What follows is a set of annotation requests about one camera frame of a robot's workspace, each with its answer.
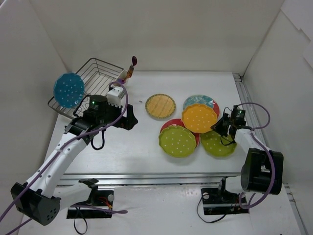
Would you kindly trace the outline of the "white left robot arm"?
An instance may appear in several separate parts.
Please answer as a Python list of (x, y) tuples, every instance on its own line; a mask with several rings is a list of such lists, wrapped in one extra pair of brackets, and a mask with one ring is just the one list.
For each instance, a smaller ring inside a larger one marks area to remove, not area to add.
[(88, 109), (65, 128), (58, 145), (37, 172), (25, 183), (12, 186), (13, 205), (44, 226), (65, 208), (81, 202), (93, 205), (98, 199), (97, 179), (79, 180), (73, 186), (58, 190), (59, 180), (98, 133), (104, 133), (111, 126), (131, 130), (137, 123), (131, 104), (122, 108), (110, 104), (108, 96), (91, 96)]

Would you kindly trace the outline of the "yellow polka dot bowl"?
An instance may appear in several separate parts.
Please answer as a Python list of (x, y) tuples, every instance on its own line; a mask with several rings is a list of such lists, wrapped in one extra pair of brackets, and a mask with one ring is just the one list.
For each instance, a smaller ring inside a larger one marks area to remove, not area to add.
[(217, 123), (217, 119), (213, 108), (198, 103), (187, 106), (181, 114), (184, 126), (191, 132), (199, 134), (212, 131), (211, 127)]

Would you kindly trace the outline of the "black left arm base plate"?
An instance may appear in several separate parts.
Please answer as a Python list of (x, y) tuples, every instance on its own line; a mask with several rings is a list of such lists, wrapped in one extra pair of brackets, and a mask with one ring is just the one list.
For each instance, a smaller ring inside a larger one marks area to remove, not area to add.
[[(114, 191), (111, 189), (99, 189), (96, 185), (99, 181), (96, 179), (79, 180), (79, 183), (84, 183), (91, 188), (91, 195), (87, 201), (79, 202), (78, 207), (70, 207), (67, 211), (67, 219), (74, 219), (73, 227), (78, 235), (85, 235), (88, 231), (87, 219), (108, 219), (112, 218), (112, 213), (101, 210), (85, 208), (83, 206), (92, 206), (103, 208), (104, 210), (112, 211)], [(76, 226), (76, 221), (82, 219), (85, 224), (85, 230), (79, 231)]]

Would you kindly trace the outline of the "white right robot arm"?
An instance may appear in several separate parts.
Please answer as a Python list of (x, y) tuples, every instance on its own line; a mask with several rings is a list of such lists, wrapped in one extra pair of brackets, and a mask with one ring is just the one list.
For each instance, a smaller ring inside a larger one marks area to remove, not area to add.
[(256, 192), (265, 195), (278, 195), (282, 188), (284, 156), (281, 152), (271, 150), (255, 136), (255, 130), (269, 125), (268, 121), (261, 127), (246, 124), (246, 111), (242, 104), (234, 105), (230, 114), (223, 113), (221, 119), (211, 128), (221, 136), (221, 140), (230, 138), (228, 145), (238, 145), (246, 154), (246, 160), (239, 176), (224, 177), (216, 190), (217, 198), (229, 201), (234, 194)]

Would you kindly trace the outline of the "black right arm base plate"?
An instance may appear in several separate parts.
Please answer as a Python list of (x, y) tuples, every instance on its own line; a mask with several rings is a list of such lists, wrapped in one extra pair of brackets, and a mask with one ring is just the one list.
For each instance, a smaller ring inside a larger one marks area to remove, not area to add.
[(245, 197), (239, 199), (239, 193), (226, 190), (226, 177), (223, 177), (217, 188), (202, 188), (201, 198), (196, 207), (196, 213), (204, 223), (220, 222), (227, 215), (249, 214), (249, 209), (240, 206), (240, 202), (247, 206)]

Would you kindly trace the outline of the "blue polka dot bowl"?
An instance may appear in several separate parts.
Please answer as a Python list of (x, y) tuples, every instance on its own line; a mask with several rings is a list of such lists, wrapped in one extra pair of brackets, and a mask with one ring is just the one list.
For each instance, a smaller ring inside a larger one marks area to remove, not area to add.
[(81, 76), (70, 72), (62, 74), (54, 83), (53, 96), (65, 108), (76, 107), (84, 97), (85, 85)]

